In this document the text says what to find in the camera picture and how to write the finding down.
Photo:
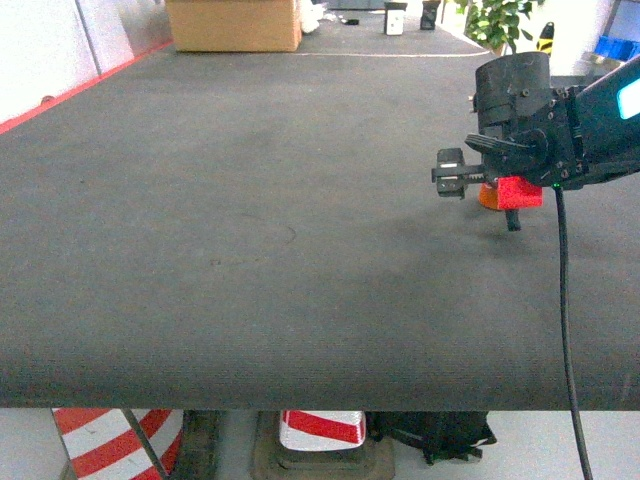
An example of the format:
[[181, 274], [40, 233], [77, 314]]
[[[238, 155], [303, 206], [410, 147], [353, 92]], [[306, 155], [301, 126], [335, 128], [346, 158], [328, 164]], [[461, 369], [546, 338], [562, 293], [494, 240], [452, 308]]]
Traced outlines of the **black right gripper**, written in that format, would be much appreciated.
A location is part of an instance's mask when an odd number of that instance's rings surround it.
[[[431, 180], [440, 197], [464, 199], [471, 184], [512, 177], [537, 187], [583, 188], [587, 167], [575, 137], [579, 91], [551, 86], [548, 55], [493, 59], [476, 70], [475, 86], [478, 132], [465, 143], [481, 154], [481, 165], [467, 165], [461, 148], [439, 150]], [[505, 217], [509, 231], [521, 230], [518, 209]]]

